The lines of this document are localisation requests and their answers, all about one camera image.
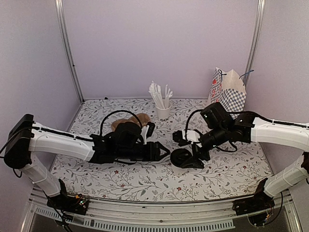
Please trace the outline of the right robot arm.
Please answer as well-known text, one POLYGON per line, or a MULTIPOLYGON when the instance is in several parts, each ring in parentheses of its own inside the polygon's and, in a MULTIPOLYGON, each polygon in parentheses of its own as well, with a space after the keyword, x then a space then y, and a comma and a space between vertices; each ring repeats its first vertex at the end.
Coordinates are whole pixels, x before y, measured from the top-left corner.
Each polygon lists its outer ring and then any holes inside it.
POLYGON ((210 159, 209 151, 225 142, 269 143, 302 150, 302 155, 278 174, 259 182, 252 197, 235 200, 233 210, 244 215, 274 206, 273 198, 282 191, 309 177, 309 126, 268 119, 252 111, 227 112, 221 103, 215 102, 199 113, 206 121, 209 132, 188 132, 184 129, 179 145, 191 144, 192 152, 181 150, 173 164, 180 168, 204 168, 203 161, 210 159))

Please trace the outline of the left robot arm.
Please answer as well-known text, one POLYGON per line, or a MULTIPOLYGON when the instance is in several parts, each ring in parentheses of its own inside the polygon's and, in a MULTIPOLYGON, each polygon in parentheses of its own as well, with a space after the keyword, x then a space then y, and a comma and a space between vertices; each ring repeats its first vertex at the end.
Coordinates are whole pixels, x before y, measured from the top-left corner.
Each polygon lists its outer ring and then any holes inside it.
POLYGON ((64 182, 47 170, 35 152, 70 156, 93 164, 160 161, 170 151, 160 142, 147 140, 154 128, 152 122, 143 126, 141 122, 129 121, 120 123, 106 135, 86 136, 51 129, 35 122, 33 115, 26 114, 12 128, 0 151, 8 167, 20 170, 43 190, 49 207, 84 215, 88 199, 82 194, 68 195, 64 182))

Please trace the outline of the black plastic cup lid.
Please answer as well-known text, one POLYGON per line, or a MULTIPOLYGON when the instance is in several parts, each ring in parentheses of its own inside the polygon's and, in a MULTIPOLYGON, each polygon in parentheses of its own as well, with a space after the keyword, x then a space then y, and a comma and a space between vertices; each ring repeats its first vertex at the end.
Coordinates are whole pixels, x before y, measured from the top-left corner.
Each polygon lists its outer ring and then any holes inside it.
POLYGON ((172 151, 170 154, 170 162, 178 167, 181 168, 183 163, 185 163, 189 158, 192 157, 192 153, 185 148, 178 148, 172 151))

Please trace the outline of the checkered paper takeout bag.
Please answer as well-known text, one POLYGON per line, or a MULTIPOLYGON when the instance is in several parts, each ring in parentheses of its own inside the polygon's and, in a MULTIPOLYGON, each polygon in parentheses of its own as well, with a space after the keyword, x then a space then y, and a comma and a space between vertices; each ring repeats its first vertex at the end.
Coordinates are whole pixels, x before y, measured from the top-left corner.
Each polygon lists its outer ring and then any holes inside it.
POLYGON ((242 112, 247 93, 242 77, 234 70, 216 67, 206 106, 219 102, 227 112, 242 112))

